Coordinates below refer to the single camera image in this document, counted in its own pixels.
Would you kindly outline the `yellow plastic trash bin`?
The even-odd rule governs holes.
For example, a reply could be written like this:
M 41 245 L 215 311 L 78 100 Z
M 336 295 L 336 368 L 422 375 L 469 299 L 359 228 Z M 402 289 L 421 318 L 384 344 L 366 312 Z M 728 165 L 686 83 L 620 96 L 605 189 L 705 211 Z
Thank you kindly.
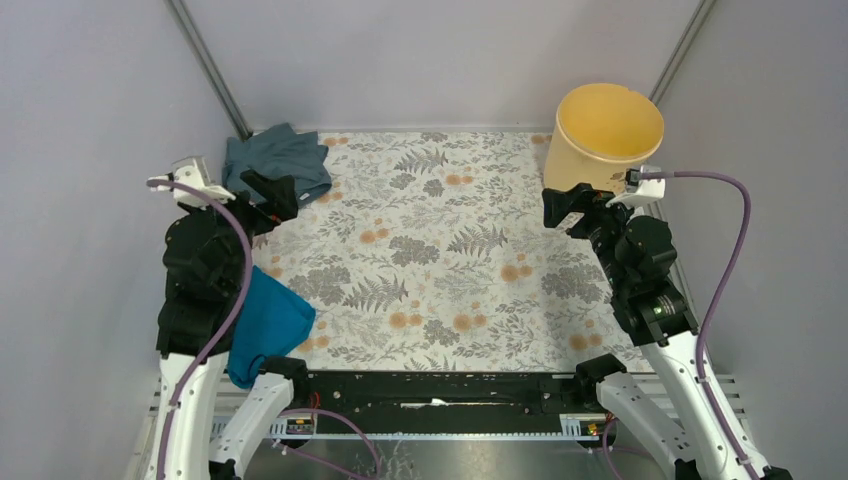
M 664 132 L 660 110 L 641 93 L 612 83 L 581 85 L 557 108 L 543 185 L 566 192 L 586 183 L 621 193 L 626 172 L 647 162 Z

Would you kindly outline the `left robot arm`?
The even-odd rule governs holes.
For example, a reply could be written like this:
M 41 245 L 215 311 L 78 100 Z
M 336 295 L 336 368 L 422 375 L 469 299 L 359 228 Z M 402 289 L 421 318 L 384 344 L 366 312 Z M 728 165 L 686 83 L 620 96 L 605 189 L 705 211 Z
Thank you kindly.
M 252 259 L 253 240 L 294 219 L 294 180 L 242 174 L 244 192 L 196 165 L 153 177 L 184 214 L 165 235 L 165 299 L 158 314 L 160 404 L 149 479 L 239 479 L 271 425 L 296 411 L 312 433 L 319 397 L 291 357 L 315 310 Z

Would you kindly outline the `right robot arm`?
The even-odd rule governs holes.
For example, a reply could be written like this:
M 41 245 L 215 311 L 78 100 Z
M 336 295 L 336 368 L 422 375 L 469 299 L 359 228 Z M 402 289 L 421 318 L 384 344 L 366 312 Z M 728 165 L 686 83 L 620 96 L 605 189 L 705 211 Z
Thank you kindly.
M 697 350 L 700 325 L 670 279 L 677 252 L 668 224 L 637 215 L 612 193 L 585 183 L 568 192 L 546 188 L 542 199 L 547 228 L 580 214 L 567 233 L 590 242 L 610 284 L 614 317 L 659 377 L 677 416 L 648 399 L 612 354 L 578 365 L 577 405 L 610 413 L 669 479 L 791 478 L 753 445 L 710 361 Z

